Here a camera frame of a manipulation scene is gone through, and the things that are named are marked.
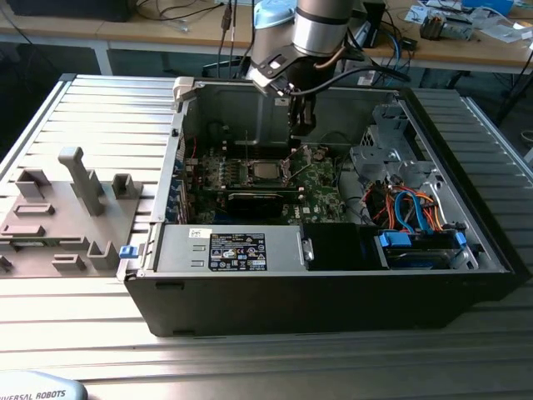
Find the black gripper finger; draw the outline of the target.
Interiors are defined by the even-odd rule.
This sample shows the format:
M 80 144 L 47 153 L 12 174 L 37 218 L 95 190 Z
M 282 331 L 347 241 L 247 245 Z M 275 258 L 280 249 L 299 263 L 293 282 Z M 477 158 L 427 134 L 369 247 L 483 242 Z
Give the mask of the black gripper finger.
M 300 111 L 300 135 L 309 135 L 316 127 L 316 96 L 314 94 L 306 95 L 301 103 Z
M 300 124 L 301 99 L 299 97 L 289 97 L 289 108 L 287 112 L 288 129 L 290 135 L 296 135 Z

